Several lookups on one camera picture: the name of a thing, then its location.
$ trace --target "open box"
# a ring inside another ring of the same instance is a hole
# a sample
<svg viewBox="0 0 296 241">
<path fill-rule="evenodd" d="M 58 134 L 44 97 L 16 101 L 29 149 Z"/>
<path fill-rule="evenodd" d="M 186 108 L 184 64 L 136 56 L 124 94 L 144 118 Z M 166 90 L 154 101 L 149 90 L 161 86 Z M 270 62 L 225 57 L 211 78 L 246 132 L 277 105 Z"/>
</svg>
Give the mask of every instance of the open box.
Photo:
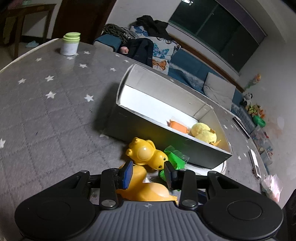
<svg viewBox="0 0 296 241">
<path fill-rule="evenodd" d="M 214 129 L 217 147 L 168 126 L 175 118 L 191 127 L 197 122 Z M 169 145 L 190 157 L 189 162 L 213 169 L 232 152 L 212 107 L 171 81 L 139 65 L 123 76 L 106 134 L 131 142 L 134 137 L 152 140 L 159 150 Z"/>
</svg>

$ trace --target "blue sofa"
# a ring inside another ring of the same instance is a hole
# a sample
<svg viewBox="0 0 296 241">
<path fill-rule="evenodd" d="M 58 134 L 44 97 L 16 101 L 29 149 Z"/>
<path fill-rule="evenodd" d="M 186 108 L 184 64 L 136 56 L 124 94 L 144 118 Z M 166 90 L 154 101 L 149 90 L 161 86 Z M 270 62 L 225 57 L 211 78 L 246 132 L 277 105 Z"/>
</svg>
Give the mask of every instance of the blue sofa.
<svg viewBox="0 0 296 241">
<path fill-rule="evenodd" d="M 119 38 L 108 34 L 100 36 L 95 40 L 95 42 L 96 41 L 111 46 L 115 52 L 117 52 L 121 44 L 121 40 Z M 212 73 L 222 79 L 225 79 L 203 61 L 180 48 L 172 56 L 168 76 L 205 95 L 203 92 L 203 85 L 208 73 Z M 250 134 L 255 129 L 255 124 L 246 109 L 240 106 L 239 103 L 242 98 L 242 93 L 238 89 L 235 89 L 232 98 L 231 112 L 241 119 L 247 132 Z"/>
</svg>

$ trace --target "brown wooden door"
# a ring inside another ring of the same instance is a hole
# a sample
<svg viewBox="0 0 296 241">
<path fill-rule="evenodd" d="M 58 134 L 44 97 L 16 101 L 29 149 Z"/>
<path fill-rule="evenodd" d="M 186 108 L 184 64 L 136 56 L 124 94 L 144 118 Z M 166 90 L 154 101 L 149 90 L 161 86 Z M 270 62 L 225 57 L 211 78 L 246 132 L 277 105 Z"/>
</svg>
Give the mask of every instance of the brown wooden door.
<svg viewBox="0 0 296 241">
<path fill-rule="evenodd" d="M 54 25 L 52 38 L 65 33 L 81 33 L 81 41 L 92 44 L 102 28 L 116 0 L 63 0 Z"/>
</svg>

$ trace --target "blue butterfly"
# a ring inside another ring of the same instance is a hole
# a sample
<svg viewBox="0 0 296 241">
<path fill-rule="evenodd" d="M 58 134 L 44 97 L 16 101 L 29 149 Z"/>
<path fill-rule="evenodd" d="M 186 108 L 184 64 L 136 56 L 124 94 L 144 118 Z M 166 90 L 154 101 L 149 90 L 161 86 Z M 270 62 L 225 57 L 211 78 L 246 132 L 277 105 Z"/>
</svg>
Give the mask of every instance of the blue butterfly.
<svg viewBox="0 0 296 241">
<path fill-rule="evenodd" d="M 165 55 L 169 52 L 169 49 L 164 49 L 162 51 L 159 50 L 156 43 L 154 43 L 153 47 L 153 56 L 158 58 L 165 58 Z"/>
<path fill-rule="evenodd" d="M 148 37 L 147 31 L 141 29 L 140 27 L 135 27 L 135 26 L 134 26 L 134 29 L 135 29 L 137 34 L 144 35 L 145 37 Z"/>
</svg>

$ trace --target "white jar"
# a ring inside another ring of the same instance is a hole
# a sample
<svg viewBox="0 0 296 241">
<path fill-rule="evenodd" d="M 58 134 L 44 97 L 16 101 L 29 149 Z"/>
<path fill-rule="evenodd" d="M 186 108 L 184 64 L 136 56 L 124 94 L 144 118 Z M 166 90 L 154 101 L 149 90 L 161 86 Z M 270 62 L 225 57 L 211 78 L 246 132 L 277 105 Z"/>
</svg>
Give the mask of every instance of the white jar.
<svg viewBox="0 0 296 241">
<path fill-rule="evenodd" d="M 70 32 L 64 35 L 63 37 L 63 45 L 61 47 L 60 53 L 65 56 L 74 55 L 77 53 L 80 34 L 77 32 Z"/>
</svg>

